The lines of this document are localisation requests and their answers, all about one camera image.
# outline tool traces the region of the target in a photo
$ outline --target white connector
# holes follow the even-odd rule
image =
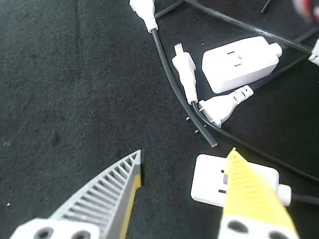
[[[159,29],[154,16],[154,0],[130,0],[130,6],[133,11],[144,20],[145,26],[149,33],[153,29]]]
[[[200,101],[200,111],[217,127],[229,119],[236,106],[254,94],[249,86],[243,86],[236,91],[225,95],[215,96],[207,101]]]
[[[289,206],[292,198],[292,190],[288,185],[279,183],[279,173],[276,169],[249,163],[256,172],[261,175],[274,190],[278,199]],[[195,201],[224,207],[227,193],[227,181],[225,181],[224,169],[226,158],[207,154],[200,154],[196,159],[191,197]]]
[[[179,80],[184,87],[187,102],[191,105],[192,102],[197,103],[196,66],[190,54],[184,52],[182,44],[174,46],[176,56],[173,57],[172,62],[179,74]]]
[[[282,54],[280,45],[256,36],[204,52],[202,70],[219,94],[270,75]]]
[[[312,55],[308,58],[308,60],[319,66],[319,39],[317,40],[312,50]]]

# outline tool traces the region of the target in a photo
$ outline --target screw hole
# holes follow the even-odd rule
[[[288,239],[288,237],[286,237],[284,234],[280,232],[271,232],[269,234],[269,238],[270,239]]]
[[[248,228],[239,221],[231,221],[228,223],[228,228],[238,233],[248,233]]]
[[[53,228],[42,228],[35,234],[35,239],[49,239],[53,234]]]
[[[91,234],[87,231],[79,231],[73,235],[72,239],[90,239]]]

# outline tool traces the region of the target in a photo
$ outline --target small debris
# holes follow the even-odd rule
[[[4,142],[3,145],[4,147],[10,146],[12,141]]]

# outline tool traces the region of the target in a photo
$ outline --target electrical outlet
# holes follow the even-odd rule
[[[204,52],[202,70],[212,91],[219,94],[268,76],[281,55],[277,43],[250,37]]]
[[[227,194],[227,176],[224,169],[226,158],[201,154],[196,159],[191,197],[193,200],[224,207]],[[279,184],[279,173],[276,169],[255,163],[250,165],[264,177],[285,206],[291,202],[291,188]]]

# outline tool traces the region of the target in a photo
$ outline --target dark fabric surface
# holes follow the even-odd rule
[[[173,2],[156,2],[157,10]],[[274,1],[265,15],[264,1],[203,3],[290,38],[307,28],[289,1]],[[128,0],[2,0],[0,13],[0,238],[48,217],[137,149],[145,186],[128,238],[216,238],[221,208],[190,197],[196,156],[225,156],[237,146],[250,161],[274,166],[223,137],[212,150],[194,134]],[[192,54],[200,99],[212,95],[200,70],[203,52],[254,35],[188,6],[158,24],[169,59],[179,42]],[[285,52],[283,64],[294,57]],[[318,73],[309,62],[290,70],[241,104],[224,129],[319,177]],[[277,169],[295,192],[319,196],[316,186]],[[301,238],[317,237],[319,208],[293,203],[288,210]]]

